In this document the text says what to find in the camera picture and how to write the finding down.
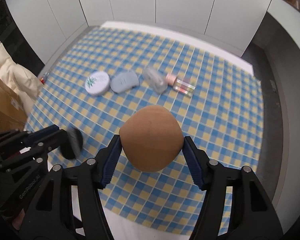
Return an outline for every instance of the silver screw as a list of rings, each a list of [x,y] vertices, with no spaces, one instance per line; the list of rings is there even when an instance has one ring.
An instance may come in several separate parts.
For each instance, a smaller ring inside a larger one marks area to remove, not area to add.
[[[209,163],[212,166],[217,166],[219,162],[217,160],[210,160]]]
[[[61,169],[61,165],[60,165],[60,164],[56,164],[56,165],[54,165],[54,166],[52,167],[52,169],[53,169],[54,171],[58,171],[58,170]]]
[[[249,166],[243,166],[243,170],[245,172],[250,172],[251,171],[251,168]]]
[[[88,165],[93,165],[93,164],[95,164],[96,163],[96,160],[94,159],[94,158],[91,158],[91,159],[88,159],[87,160],[87,164]]]

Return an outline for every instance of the brown sponge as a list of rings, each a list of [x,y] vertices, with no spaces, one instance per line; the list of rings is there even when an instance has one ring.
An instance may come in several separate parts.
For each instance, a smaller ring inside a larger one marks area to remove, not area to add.
[[[162,106],[146,106],[120,128],[122,148],[140,171],[156,172],[172,162],[183,146],[181,128]]]

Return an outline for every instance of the gray floor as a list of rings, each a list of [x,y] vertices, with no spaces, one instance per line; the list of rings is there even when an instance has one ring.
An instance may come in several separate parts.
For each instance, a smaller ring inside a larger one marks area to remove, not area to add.
[[[262,48],[251,43],[242,59],[253,66],[255,77],[261,80],[264,102],[264,130],[257,176],[270,200],[277,187],[283,145],[282,113],[274,76]]]

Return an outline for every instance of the perfume bottle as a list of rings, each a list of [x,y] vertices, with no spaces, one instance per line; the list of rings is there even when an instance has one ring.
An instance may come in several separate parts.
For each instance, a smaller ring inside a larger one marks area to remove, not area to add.
[[[172,75],[171,73],[167,74],[166,81],[169,86],[172,86],[172,88],[176,91],[179,91],[189,97],[192,97],[195,85],[191,84],[188,80],[181,80],[175,75]]]

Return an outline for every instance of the blue and yellow plaid tablecloth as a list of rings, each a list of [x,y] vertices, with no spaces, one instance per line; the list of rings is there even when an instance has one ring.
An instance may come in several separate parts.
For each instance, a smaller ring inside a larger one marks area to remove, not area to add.
[[[156,94],[142,78],[151,65],[195,82],[192,98],[168,88]],[[86,78],[104,70],[110,77],[133,70],[140,86],[125,93],[109,90],[99,97],[84,88]],[[128,118],[148,105],[171,111],[183,134],[224,166],[257,169],[263,133],[263,99],[256,78],[231,62],[187,44],[148,33],[95,28],[81,38],[55,65],[26,124],[36,131],[56,124],[74,125],[84,137],[81,156],[64,159],[58,150],[49,160],[63,167],[79,165],[106,147]],[[231,188],[227,189],[220,234],[227,231]],[[193,184],[180,153],[162,171],[136,170],[122,152],[111,183],[100,191],[107,209],[139,224],[189,235],[193,231],[204,192]]]

